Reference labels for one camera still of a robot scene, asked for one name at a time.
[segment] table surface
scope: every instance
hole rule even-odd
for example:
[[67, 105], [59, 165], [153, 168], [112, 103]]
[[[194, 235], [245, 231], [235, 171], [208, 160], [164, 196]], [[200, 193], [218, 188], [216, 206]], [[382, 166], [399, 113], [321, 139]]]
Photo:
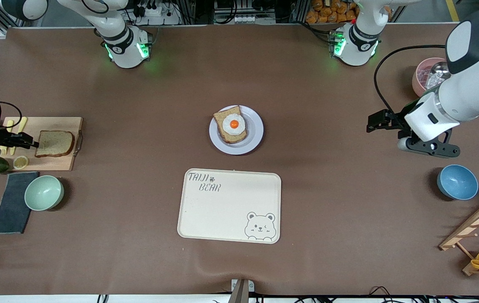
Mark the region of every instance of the table surface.
[[[453, 132], [462, 154], [397, 149], [397, 132], [365, 132], [383, 104], [373, 71], [391, 50], [443, 44], [454, 25], [389, 25], [362, 67], [330, 59], [300, 26], [166, 28], [150, 62], [120, 69], [91, 29], [11, 29], [0, 40], [0, 100], [29, 117], [84, 117], [84, 144], [57, 211], [32, 212], [24, 234], [0, 234], [0, 294], [214, 293], [249, 278], [258, 293], [479, 295], [469, 260], [437, 245], [479, 207], [435, 188], [440, 167], [479, 180], [479, 118]], [[408, 50], [380, 71], [399, 109], [414, 99], [414, 67], [442, 50]], [[253, 153], [219, 152], [211, 115], [255, 109], [265, 126]], [[276, 173], [276, 244], [181, 238], [184, 173], [193, 167]], [[0, 175], [0, 199], [5, 186]], [[479, 250], [479, 237], [462, 240]]]

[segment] egg yolk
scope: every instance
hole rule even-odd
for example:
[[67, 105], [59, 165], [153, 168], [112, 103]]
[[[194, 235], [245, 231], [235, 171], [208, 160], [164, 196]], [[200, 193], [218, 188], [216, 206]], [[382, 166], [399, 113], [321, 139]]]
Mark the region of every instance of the egg yolk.
[[239, 123], [237, 120], [232, 120], [232, 121], [230, 121], [230, 127], [231, 127], [231, 128], [236, 129], [236, 128], [238, 128], [238, 126], [240, 126], [239, 124], [240, 124], [240, 123]]

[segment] fried egg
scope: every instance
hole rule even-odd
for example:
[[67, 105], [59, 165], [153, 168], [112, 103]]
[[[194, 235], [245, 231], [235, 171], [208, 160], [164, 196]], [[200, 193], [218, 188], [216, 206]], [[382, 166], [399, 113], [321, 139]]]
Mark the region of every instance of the fried egg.
[[232, 136], [238, 136], [245, 130], [245, 120], [241, 115], [230, 114], [223, 120], [223, 130]]

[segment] bear drawing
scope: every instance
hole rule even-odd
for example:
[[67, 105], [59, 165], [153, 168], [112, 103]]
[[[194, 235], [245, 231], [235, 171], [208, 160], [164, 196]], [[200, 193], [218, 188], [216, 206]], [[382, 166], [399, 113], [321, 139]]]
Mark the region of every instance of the bear drawing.
[[267, 215], [256, 215], [253, 212], [247, 214], [247, 227], [245, 234], [249, 240], [269, 240], [271, 241], [277, 231], [274, 226], [275, 215], [268, 213]]

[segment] gray floor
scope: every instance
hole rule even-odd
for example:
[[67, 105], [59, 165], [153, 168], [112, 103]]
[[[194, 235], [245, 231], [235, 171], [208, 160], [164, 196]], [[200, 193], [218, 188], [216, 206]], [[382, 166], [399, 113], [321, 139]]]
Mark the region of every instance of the gray floor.
[[[455, 5], [460, 20], [479, 10], [479, 0], [462, 0]], [[423, 0], [407, 6], [398, 22], [450, 22], [451, 15], [445, 0]], [[89, 27], [90, 23], [72, 10], [61, 6], [56, 0], [49, 1], [49, 10], [38, 23], [42, 27]]]

